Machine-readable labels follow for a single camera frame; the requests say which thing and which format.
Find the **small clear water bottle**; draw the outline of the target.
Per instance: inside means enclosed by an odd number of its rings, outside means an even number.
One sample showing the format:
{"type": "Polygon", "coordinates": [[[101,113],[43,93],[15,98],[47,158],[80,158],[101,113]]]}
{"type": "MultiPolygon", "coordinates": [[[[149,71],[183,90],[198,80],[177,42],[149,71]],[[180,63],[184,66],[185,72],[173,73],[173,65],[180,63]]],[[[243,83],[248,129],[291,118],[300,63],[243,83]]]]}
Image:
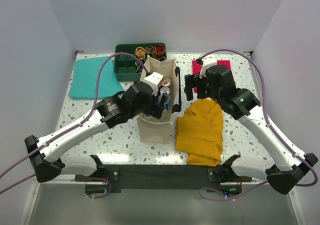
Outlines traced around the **small clear water bottle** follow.
{"type": "Polygon", "coordinates": [[[164,103],[164,109],[165,109],[166,111],[168,111],[169,108],[170,108],[170,106],[171,106],[171,101],[172,101],[172,100],[171,100],[171,97],[170,97],[170,95],[161,94],[161,95],[158,97],[158,104],[160,104],[162,98],[166,98],[166,101],[165,101],[165,103],[164,103]]]}

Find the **beige canvas tote bag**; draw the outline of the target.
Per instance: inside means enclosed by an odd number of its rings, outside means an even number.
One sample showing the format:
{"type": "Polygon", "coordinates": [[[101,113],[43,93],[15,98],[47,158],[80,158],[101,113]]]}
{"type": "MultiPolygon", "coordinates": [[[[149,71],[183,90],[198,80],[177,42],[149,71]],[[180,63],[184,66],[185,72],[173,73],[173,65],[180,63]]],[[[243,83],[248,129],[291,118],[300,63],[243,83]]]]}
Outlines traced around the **beige canvas tote bag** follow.
{"type": "Polygon", "coordinates": [[[137,125],[140,140],[148,143],[168,144],[170,134],[174,129],[175,113],[182,110],[181,100],[181,75],[180,68],[176,65],[174,59],[159,61],[155,58],[148,57],[144,66],[149,72],[156,72],[163,75],[164,79],[170,80],[168,107],[162,113],[161,119],[152,116],[148,117],[141,113],[137,117],[137,125]]]}

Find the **Pocari Sweat bottle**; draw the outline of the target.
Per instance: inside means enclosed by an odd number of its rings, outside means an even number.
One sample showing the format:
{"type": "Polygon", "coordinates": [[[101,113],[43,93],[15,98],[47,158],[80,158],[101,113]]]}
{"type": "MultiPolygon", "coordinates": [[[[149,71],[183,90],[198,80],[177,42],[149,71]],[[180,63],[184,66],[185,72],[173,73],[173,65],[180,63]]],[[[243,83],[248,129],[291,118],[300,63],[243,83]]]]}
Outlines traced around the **Pocari Sweat bottle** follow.
{"type": "Polygon", "coordinates": [[[171,91],[169,89],[163,89],[160,91],[161,95],[166,95],[166,96],[170,96],[171,91]]]}

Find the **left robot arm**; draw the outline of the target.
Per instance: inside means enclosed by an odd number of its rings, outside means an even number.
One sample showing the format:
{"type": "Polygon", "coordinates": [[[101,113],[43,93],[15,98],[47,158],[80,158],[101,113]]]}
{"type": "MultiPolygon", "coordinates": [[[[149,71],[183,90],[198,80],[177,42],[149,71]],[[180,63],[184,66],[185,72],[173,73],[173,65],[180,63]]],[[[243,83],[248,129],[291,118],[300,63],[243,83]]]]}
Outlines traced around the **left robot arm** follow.
{"type": "Polygon", "coordinates": [[[117,125],[124,124],[140,113],[161,118],[168,94],[154,94],[150,85],[135,82],[126,91],[107,96],[82,117],[69,125],[40,138],[31,135],[24,142],[31,154],[30,162],[39,183],[59,175],[80,175],[99,181],[104,165],[96,155],[68,158],[67,152],[94,136],[117,125]]]}

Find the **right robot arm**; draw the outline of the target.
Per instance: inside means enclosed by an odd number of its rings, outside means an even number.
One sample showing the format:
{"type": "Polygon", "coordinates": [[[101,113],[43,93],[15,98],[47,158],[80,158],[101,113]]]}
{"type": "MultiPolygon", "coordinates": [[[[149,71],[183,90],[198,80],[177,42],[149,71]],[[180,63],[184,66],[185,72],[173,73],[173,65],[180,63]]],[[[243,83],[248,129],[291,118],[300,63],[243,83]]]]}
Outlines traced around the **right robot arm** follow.
{"type": "Polygon", "coordinates": [[[251,177],[286,195],[318,162],[313,153],[305,153],[272,126],[261,102],[246,88],[237,88],[232,71],[223,65],[203,66],[196,74],[184,77],[188,101],[197,89],[199,99],[211,98],[222,110],[246,127],[271,155],[273,161],[253,160],[233,155],[220,167],[220,180],[233,182],[238,177],[251,177]]]}

